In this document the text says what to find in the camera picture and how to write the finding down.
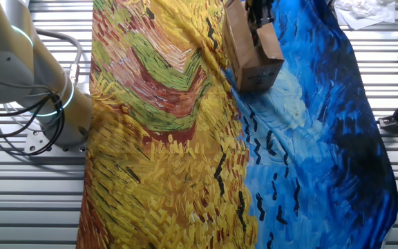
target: crumpled paper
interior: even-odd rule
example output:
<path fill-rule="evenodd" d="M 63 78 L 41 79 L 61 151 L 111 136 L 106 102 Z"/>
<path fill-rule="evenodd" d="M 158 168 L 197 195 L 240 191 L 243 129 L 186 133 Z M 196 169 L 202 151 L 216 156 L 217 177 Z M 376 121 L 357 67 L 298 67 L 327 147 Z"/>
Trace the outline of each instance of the crumpled paper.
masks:
<path fill-rule="evenodd" d="M 355 30 L 398 19 L 395 0 L 337 0 L 334 9 L 339 24 L 344 21 Z"/>

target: white paper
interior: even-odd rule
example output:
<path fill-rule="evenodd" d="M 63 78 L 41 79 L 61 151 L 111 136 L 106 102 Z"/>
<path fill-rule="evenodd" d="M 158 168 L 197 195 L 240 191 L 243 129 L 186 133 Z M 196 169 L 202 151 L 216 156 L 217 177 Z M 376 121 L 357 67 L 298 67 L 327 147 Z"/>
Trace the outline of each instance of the white paper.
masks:
<path fill-rule="evenodd" d="M 387 6 L 379 6 L 378 9 L 374 10 L 375 14 L 366 17 L 367 19 L 376 21 L 385 21 L 394 23 L 395 22 L 395 1 L 389 3 Z"/>
<path fill-rule="evenodd" d="M 343 15 L 339 12 L 339 9 L 334 8 L 334 10 L 336 11 L 337 22 L 339 23 L 339 25 L 348 25 L 345 19 L 343 18 Z"/>
<path fill-rule="evenodd" d="M 339 13 L 345 19 L 346 23 L 353 29 L 358 30 L 374 24 L 381 23 L 381 21 L 371 20 L 367 18 L 356 19 L 350 12 L 338 9 Z"/>
<path fill-rule="evenodd" d="M 345 23 L 347 23 L 347 25 L 349 25 L 349 27 L 351 27 L 351 28 L 353 28 L 355 30 L 358 30 L 358 29 L 361 29 L 361 28 L 365 28 L 365 27 L 368 27 L 368 26 L 371 26 L 371 25 L 379 24 L 379 23 L 382 22 L 382 21 L 375 20 L 375 19 L 370 19 L 370 18 L 358 18 L 353 13 L 353 11 L 346 11 L 346 10 L 341 10 L 341 9 L 338 9 L 338 8 L 334 8 L 334 9 L 336 11 L 336 15 L 337 15 L 337 18 L 338 18 L 339 25 L 345 25 Z M 398 19 L 398 11 L 395 11 L 392 14 L 392 18 L 394 20 Z"/>

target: black cable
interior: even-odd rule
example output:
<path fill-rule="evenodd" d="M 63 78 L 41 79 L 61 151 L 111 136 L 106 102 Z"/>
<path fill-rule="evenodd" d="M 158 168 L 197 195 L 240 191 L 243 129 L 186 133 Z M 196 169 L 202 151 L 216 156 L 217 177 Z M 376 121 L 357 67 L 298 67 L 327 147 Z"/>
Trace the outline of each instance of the black cable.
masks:
<path fill-rule="evenodd" d="M 40 28 L 36 28 L 36 33 L 38 33 L 38 35 L 45 35 L 45 36 L 48 36 L 48 37 L 64 39 L 64 40 L 67 40 L 68 42 L 70 42 L 71 44 L 73 44 L 76 47 L 76 49 L 77 49 L 76 58 L 75 58 L 75 61 L 73 63 L 74 64 L 79 64 L 79 61 L 81 60 L 81 55 L 82 55 L 82 46 L 81 46 L 80 42 L 77 39 L 75 39 L 74 37 L 71 37 L 70 35 L 65 35 L 65 34 L 62 34 L 62 33 L 49 31 L 49 30 L 42 30 Z"/>
<path fill-rule="evenodd" d="M 15 112 L 12 112 L 12 113 L 0 113 L 0 117 L 17 116 L 19 114 L 26 113 L 28 111 L 31 111 L 31 110 L 35 109 L 36 107 L 38 107 L 41 104 L 44 105 L 45 103 L 47 103 L 47 101 L 49 101 L 49 99 L 51 99 L 51 97 L 47 96 L 47 97 L 43 98 L 42 100 L 38 101 L 36 104 L 32 105 L 31 107 L 22 109 L 20 111 L 15 111 Z"/>
<path fill-rule="evenodd" d="M 20 129 L 17 130 L 17 131 L 13 131 L 12 133 L 0 134 L 0 138 L 7 138 L 7 137 L 9 137 L 9 136 L 15 136 L 15 135 L 17 135 L 17 134 L 19 134 L 19 133 L 25 131 L 25 130 L 27 129 L 27 127 L 28 127 L 30 124 L 32 124 L 33 120 L 36 118 L 36 116 L 37 116 L 38 113 L 41 111 L 42 107 L 44 107 L 44 105 L 47 103 L 47 101 L 49 101 L 49 99 L 50 99 L 50 96 L 45 97 L 42 101 L 40 101 L 40 102 L 42 102 L 41 105 L 36 109 L 36 111 L 35 111 L 35 112 L 33 113 L 33 115 L 32 115 L 32 118 L 27 122 L 27 124 L 26 124 L 24 127 L 20 128 Z"/>
<path fill-rule="evenodd" d="M 53 100 L 59 100 L 59 98 L 57 98 L 56 96 L 53 97 Z M 53 134 L 52 139 L 49 140 L 49 142 L 44 145 L 41 149 L 35 151 L 35 152 L 31 152 L 31 153 L 26 153 L 18 148 L 16 148 L 7 138 L 3 138 L 15 151 L 17 152 L 13 152 L 8 150 L 7 148 L 5 148 L 1 143 L 0 143 L 0 148 L 5 151 L 7 154 L 13 155 L 13 156 L 36 156 L 39 155 L 41 153 L 44 153 L 46 150 L 48 150 L 53 144 L 55 144 L 56 140 L 58 139 L 58 137 L 61 135 L 61 132 L 64 128 L 64 123 L 65 123 L 65 115 L 64 115 L 64 110 L 62 109 L 62 102 L 56 101 L 55 103 L 55 109 L 58 115 L 58 124 L 56 126 L 56 130 L 55 133 Z"/>

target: painted cloth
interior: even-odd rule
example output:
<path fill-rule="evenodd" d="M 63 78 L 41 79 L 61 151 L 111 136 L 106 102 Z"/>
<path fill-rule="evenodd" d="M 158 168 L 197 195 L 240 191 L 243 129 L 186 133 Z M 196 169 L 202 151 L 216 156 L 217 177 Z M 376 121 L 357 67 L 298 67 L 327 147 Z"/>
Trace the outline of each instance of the painted cloth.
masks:
<path fill-rule="evenodd" d="M 239 95 L 220 0 L 94 0 L 77 248 L 380 248 L 394 174 L 324 0 L 275 1 L 285 64 Z"/>

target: green brushstroke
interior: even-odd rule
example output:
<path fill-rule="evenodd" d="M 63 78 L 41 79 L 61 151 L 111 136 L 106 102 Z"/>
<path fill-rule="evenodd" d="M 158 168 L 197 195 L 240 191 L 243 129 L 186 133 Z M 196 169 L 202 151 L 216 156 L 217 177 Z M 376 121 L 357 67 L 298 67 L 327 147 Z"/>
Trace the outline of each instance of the green brushstroke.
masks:
<path fill-rule="evenodd" d="M 107 51 L 105 51 L 102 42 L 94 41 L 93 42 L 93 55 L 95 58 L 100 58 L 102 62 L 109 65 L 110 64 L 110 56 L 108 56 Z"/>
<path fill-rule="evenodd" d="M 99 78 L 100 75 L 102 75 L 102 77 L 107 79 L 109 82 L 114 82 L 115 85 L 112 87 L 113 90 L 124 90 L 124 87 L 114 80 L 111 73 L 102 69 L 101 73 L 95 73 L 94 76 Z M 182 118 L 177 118 L 173 114 L 159 110 L 158 108 L 139 98 L 139 96 L 131 89 L 125 89 L 125 93 L 117 94 L 116 97 L 123 101 L 123 103 L 130 105 L 130 116 L 145 126 L 147 129 L 150 129 L 151 131 L 178 131 L 189 129 L 193 126 L 196 116 L 198 115 L 200 99 L 207 92 L 211 85 L 211 79 L 206 79 L 201 90 L 196 95 L 192 112 L 188 116 Z"/>
<path fill-rule="evenodd" d="M 128 32 L 126 39 L 133 45 L 139 60 L 155 81 L 178 91 L 190 89 L 200 67 L 201 60 L 198 50 L 188 58 L 184 72 L 179 72 L 152 47 L 144 35 Z"/>

